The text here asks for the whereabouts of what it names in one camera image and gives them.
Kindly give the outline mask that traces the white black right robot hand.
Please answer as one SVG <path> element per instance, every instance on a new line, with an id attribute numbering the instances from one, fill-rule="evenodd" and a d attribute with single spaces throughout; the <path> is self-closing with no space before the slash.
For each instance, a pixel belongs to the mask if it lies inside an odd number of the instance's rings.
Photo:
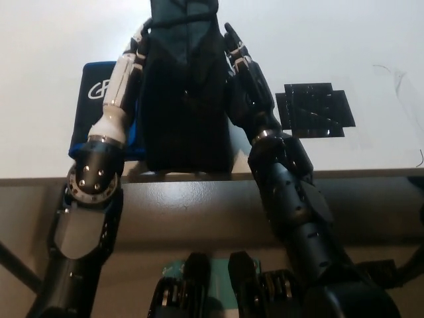
<path id="1" fill-rule="evenodd" d="M 249 143 L 254 144 L 281 131 L 274 116 L 274 98 L 262 69 L 230 23 L 225 23 L 223 39 L 231 66 L 227 115 L 233 125 L 244 131 Z"/>

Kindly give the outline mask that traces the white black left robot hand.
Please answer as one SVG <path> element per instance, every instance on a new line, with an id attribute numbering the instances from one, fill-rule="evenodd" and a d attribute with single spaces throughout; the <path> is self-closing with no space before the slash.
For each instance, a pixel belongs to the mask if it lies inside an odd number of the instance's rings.
<path id="1" fill-rule="evenodd" d="M 146 44 L 151 25 L 151 18 L 140 25 L 117 59 L 103 99 L 104 113 L 115 112 L 117 109 L 127 114 L 134 112 L 146 59 L 146 53 L 140 54 L 138 49 Z"/>

